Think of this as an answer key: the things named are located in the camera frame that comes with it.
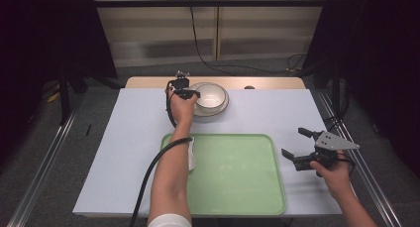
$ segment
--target tray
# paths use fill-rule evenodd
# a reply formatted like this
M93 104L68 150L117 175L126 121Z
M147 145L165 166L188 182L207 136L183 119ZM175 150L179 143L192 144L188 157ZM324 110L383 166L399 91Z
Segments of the tray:
M260 134L192 134L195 169L187 198L193 215L279 215L286 201L272 140ZM168 144L170 134L162 139Z

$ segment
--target person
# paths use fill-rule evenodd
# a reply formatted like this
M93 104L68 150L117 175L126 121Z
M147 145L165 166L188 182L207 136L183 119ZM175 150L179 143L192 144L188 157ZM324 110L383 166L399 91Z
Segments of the person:
M344 154L342 151L338 153L339 156ZM312 161L310 166L324 177L330 194L343 212L347 226L376 226L352 190L348 163L336 162L329 170L316 161Z
M170 141L189 137L193 120L194 103L197 96L184 100L168 91L170 107L176 127ZM330 194L343 211L349 227L376 226L364 207L359 203L350 185L349 165L337 162L331 169L325 169L316 161L311 167L325 179ZM188 144L177 145L167 151L159 160L152 184L149 227L191 227L186 184L188 180Z

